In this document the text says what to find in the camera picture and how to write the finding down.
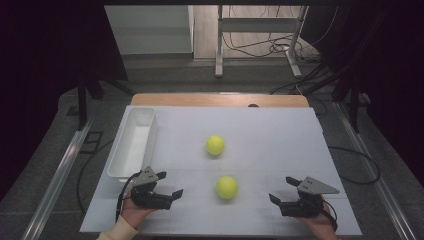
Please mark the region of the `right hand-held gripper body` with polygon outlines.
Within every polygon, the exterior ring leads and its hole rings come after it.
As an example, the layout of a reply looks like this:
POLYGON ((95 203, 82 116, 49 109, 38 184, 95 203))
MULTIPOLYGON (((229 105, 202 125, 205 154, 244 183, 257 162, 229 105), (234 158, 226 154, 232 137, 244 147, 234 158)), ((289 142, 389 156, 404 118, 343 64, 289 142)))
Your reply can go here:
POLYGON ((298 200, 295 202, 282 202, 279 206, 283 216, 289 217, 315 217, 324 210, 323 194, 339 194, 340 191, 315 178, 306 177, 299 180, 300 185, 295 187, 298 200))

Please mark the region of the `wooden table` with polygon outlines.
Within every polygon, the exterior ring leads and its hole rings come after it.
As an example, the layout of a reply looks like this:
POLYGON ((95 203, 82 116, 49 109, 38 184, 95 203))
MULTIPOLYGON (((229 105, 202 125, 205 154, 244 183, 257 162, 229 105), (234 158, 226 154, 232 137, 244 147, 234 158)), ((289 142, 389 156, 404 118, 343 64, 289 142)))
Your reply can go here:
POLYGON ((138 93, 132 106, 194 106, 194 107, 308 107, 308 100, 299 95, 267 95, 241 93, 138 93))

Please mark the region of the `metal floor rail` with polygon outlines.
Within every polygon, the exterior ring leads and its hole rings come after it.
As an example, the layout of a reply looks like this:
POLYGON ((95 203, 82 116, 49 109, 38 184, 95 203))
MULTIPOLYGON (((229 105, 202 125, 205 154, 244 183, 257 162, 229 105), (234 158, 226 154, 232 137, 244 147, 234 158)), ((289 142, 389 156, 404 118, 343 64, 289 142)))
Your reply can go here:
MULTIPOLYGON (((340 102, 334 103, 334 107, 354 145, 355 150, 363 154, 363 165, 367 174, 371 178, 376 179, 377 167, 367 159, 367 157, 370 157, 371 154, 368 151, 368 148, 366 147, 360 134, 357 133, 352 127, 349 121, 348 111, 340 102)), ((401 240, 418 240, 417 234, 414 232, 413 227, 407 219, 405 212, 395 198, 395 195, 391 192, 383 176, 380 176, 379 179, 374 183, 374 188, 376 189, 376 192, 378 193, 379 198, 382 201, 383 206, 385 207, 401 240)))
POLYGON ((89 117, 83 127, 73 135, 21 240, 38 240, 41 236, 93 121, 94 118, 89 117))

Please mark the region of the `white plastic bin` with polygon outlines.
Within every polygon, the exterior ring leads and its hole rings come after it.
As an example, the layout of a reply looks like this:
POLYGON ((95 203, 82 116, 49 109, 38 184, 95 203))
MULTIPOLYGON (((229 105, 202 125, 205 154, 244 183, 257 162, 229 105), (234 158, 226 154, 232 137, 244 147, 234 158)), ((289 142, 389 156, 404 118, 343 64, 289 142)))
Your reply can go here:
POLYGON ((148 166, 157 132, 158 123, 153 108, 128 106, 109 155, 108 176, 124 182, 148 166))

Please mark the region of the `person's left hand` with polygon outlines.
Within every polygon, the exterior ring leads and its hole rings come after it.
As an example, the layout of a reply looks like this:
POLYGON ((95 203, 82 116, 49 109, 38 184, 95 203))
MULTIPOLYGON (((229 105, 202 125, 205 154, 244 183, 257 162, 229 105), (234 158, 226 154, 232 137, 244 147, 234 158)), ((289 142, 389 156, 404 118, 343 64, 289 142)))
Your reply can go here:
POLYGON ((120 215, 134 229, 138 229, 154 209, 145 209, 137 206, 130 197, 125 197, 120 215))

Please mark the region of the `person's right hand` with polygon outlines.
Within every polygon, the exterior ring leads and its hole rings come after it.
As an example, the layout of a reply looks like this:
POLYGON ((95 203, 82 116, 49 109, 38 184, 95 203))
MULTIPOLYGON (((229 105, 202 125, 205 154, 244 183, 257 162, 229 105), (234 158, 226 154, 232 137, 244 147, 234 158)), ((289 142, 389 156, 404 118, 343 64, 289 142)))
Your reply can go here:
POLYGON ((322 213, 313 218, 298 217, 317 240, 340 240, 333 229, 331 221, 322 213))

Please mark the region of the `white table cover sheet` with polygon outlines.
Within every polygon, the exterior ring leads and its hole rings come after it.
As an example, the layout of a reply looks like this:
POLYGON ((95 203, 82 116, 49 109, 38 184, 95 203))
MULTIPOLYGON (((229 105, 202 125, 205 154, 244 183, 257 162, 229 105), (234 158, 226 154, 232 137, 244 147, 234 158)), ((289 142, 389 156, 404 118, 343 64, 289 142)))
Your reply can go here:
MULTIPOLYGON (((269 200, 297 200, 287 176, 313 177, 340 191, 327 196, 338 215, 338 234, 358 236, 353 214, 323 131, 313 109, 249 107, 144 107, 156 112, 158 132, 148 165, 166 171, 155 190, 183 190, 169 210, 142 224, 145 235, 216 237, 300 237, 309 234, 299 221, 284 217, 269 200), (206 151, 209 136, 224 139, 217 156, 206 151), (238 183, 230 200, 215 185, 222 176, 238 183)), ((124 182, 108 176, 109 157, 82 223, 84 232, 100 232, 115 223, 115 207, 124 182)))

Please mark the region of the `white cabinet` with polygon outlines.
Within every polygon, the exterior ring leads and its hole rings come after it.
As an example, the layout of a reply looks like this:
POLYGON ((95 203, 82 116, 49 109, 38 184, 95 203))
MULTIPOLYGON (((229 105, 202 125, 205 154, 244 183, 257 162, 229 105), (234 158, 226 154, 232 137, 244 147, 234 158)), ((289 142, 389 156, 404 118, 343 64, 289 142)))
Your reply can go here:
POLYGON ((193 52, 191 5, 106 6, 105 11, 122 55, 193 52))

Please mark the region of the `yellow tennis ball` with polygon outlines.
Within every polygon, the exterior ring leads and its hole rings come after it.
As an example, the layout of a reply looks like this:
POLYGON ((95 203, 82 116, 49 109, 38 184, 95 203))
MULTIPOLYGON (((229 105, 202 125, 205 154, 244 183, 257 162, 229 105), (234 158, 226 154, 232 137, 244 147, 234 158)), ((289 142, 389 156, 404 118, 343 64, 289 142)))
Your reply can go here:
POLYGON ((209 136, 205 143, 206 151, 214 156, 220 155, 225 149, 225 142, 221 136, 209 136))
POLYGON ((238 193, 238 183, 231 176, 222 176, 216 182, 215 191, 222 199, 233 199, 238 193))

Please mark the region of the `black tripod stand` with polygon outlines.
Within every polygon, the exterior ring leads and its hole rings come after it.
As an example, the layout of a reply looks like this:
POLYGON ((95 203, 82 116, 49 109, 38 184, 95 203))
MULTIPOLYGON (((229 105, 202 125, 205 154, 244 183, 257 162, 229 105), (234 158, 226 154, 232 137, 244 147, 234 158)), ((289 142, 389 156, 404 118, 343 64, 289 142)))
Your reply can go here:
MULTIPOLYGON (((117 88, 129 96, 134 96, 135 92, 130 88, 124 86, 117 80, 105 79, 105 82, 109 85, 117 88)), ((77 127, 78 131, 81 131, 88 124, 88 110, 87 110, 87 99, 86 92, 89 92, 93 99, 99 100, 103 97, 104 91, 99 81, 87 80, 84 77, 78 79, 78 112, 79 112, 79 124, 77 127)))

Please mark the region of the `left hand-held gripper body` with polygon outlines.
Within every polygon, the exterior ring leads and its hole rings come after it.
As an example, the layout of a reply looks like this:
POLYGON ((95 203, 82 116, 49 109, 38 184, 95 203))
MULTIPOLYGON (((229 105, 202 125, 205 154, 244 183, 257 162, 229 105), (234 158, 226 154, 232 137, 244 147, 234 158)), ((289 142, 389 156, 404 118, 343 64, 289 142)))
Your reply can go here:
POLYGON ((173 202, 171 195, 154 191, 159 181, 156 174, 150 166, 144 168, 133 181, 130 197, 141 208, 169 210, 173 202))

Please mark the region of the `grey metal stand frame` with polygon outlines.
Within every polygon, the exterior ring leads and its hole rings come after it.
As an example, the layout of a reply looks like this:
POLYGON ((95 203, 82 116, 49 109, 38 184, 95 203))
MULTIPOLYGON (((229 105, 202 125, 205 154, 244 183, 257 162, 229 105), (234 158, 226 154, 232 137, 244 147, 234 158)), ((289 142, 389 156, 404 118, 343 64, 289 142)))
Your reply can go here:
POLYGON ((295 78, 302 76, 295 59, 295 46, 303 26, 307 6, 301 6, 296 18, 224 18, 223 6, 218 6, 217 48, 215 76, 223 76, 223 34, 224 33, 288 33, 292 35, 288 47, 284 47, 287 61, 295 78))

